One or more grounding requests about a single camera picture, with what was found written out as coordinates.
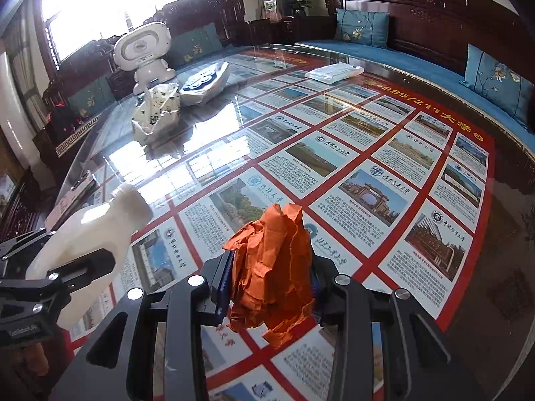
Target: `crumpled orange paper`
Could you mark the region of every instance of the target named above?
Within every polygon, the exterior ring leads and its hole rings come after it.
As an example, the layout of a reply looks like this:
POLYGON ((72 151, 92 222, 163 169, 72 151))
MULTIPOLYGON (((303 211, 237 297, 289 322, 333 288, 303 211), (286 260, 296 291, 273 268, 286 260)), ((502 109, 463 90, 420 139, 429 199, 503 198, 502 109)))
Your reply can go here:
POLYGON ((310 235, 302 207, 272 204, 260 219, 247 223, 223 246, 236 250, 232 266, 230 328, 258 327, 277 348, 291 339, 291 329, 312 312, 310 235))

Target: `throw pillow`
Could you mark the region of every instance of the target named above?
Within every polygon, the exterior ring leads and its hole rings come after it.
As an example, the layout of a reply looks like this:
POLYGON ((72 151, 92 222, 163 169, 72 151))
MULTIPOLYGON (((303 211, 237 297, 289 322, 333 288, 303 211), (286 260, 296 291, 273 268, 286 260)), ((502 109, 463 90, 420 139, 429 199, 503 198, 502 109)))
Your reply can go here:
POLYGON ((459 82, 497 105, 524 128, 528 127, 533 83, 472 44, 468 45, 464 81, 459 82))
POLYGON ((110 85, 105 76, 98 77, 73 96, 67 99, 72 111, 78 113, 83 120, 93 117, 115 102, 110 85))
POLYGON ((386 48, 390 13, 336 9, 335 40, 386 48))
POLYGON ((214 23, 187 31, 171 39, 165 60, 171 68, 199 60, 223 49, 214 23))

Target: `white tissue pack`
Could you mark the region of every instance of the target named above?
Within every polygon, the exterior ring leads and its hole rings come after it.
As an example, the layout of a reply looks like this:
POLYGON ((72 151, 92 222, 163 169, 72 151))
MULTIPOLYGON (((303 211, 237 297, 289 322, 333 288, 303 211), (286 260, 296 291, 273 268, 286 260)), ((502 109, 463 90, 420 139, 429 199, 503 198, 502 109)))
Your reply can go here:
POLYGON ((159 84, 149 90, 132 117, 132 136, 141 146, 153 143, 180 119, 180 95, 175 83, 159 84))
POLYGON ((223 91, 230 74, 228 63, 211 64, 186 80, 180 89, 180 102, 182 105, 205 104, 223 91))
POLYGON ((312 69, 312 71, 307 72, 304 76, 316 81, 321 81, 322 83, 333 84, 337 81, 354 77, 362 72, 364 72, 362 66, 351 66, 346 63, 337 63, 323 66, 323 68, 312 69))

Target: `glass tabletop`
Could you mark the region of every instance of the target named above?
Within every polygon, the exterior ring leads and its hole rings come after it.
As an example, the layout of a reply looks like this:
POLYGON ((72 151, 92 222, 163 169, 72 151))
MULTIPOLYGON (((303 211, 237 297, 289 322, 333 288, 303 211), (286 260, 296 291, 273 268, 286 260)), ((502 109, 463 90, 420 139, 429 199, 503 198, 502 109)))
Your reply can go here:
MULTIPOLYGON (((533 341, 531 153, 447 91, 338 53, 239 49, 189 66, 176 82, 215 61, 231 64, 226 89, 182 107, 171 134, 148 147, 135 142, 130 96, 102 112, 72 164, 59 197, 89 169, 99 187, 85 204, 108 201, 129 182, 154 213, 132 237, 121 275, 71 331, 73 351, 128 289, 169 288, 270 204, 293 202, 303 206, 315 253, 367 288, 411 291, 494 397, 533 341), (304 77, 337 62, 365 72, 333 85, 304 77)), ((332 331, 307 320, 279 350, 263 331, 202 328, 210 394, 326 399, 332 331)), ((374 353, 380 398, 377 327, 374 353)), ((161 361, 155 366, 161 371, 161 361)))

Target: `white plastic bottle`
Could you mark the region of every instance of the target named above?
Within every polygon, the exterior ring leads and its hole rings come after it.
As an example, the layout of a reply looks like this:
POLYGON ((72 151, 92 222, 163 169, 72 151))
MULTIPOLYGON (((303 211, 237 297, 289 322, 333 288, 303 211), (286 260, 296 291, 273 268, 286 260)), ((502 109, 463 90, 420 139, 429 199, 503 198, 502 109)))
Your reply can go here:
POLYGON ((98 295, 120 273, 132 234, 152 218, 150 206, 138 191, 124 183, 110 202, 91 205, 71 215, 44 245, 26 271, 28 280, 42 279, 46 273, 78 257, 106 249, 113 254, 113 271, 90 285, 71 293, 71 302, 60 313, 57 324, 70 330, 98 295))

